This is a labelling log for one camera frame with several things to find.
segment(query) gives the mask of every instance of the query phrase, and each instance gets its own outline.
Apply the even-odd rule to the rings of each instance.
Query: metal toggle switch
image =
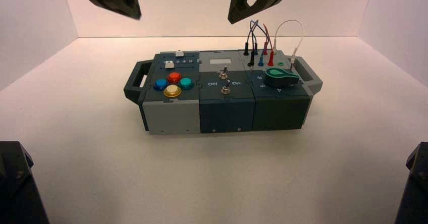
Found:
[[[226,81],[226,85],[222,88],[222,94],[230,94],[230,79]]]
[[[227,66],[225,66],[225,68],[223,69],[223,71],[220,71],[220,74],[219,74],[219,78],[221,78],[221,79],[227,79]]]

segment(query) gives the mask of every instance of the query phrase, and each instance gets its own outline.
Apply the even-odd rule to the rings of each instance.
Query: white push button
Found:
[[[165,68],[166,69],[173,69],[175,67],[174,62],[173,61],[166,61],[165,62]]]
[[[176,57],[184,57],[184,52],[181,51],[181,50],[178,50],[178,51],[175,52],[175,56]]]

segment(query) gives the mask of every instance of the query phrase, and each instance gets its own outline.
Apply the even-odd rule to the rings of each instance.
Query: white enclosure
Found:
[[[76,38],[66,0],[0,0],[0,90]]]
[[[370,0],[358,36],[428,85],[428,0]]]
[[[393,223],[428,141],[428,0],[0,0],[0,141],[19,140],[51,223]],[[249,20],[306,27],[323,81],[300,130],[152,136],[124,96],[160,51],[241,49]],[[300,28],[281,29],[291,54]]]

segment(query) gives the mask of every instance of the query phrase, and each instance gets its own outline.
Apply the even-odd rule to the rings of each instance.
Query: red button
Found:
[[[168,75],[168,82],[172,83],[172,84],[176,84],[178,83],[178,81],[180,81],[181,79],[181,74],[177,73],[177,72],[172,72]]]

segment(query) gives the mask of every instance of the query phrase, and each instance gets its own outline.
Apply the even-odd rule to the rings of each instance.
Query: yellow button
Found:
[[[177,97],[181,94],[181,89],[180,87],[178,87],[177,85],[169,85],[165,90],[164,90],[164,95],[166,97]]]

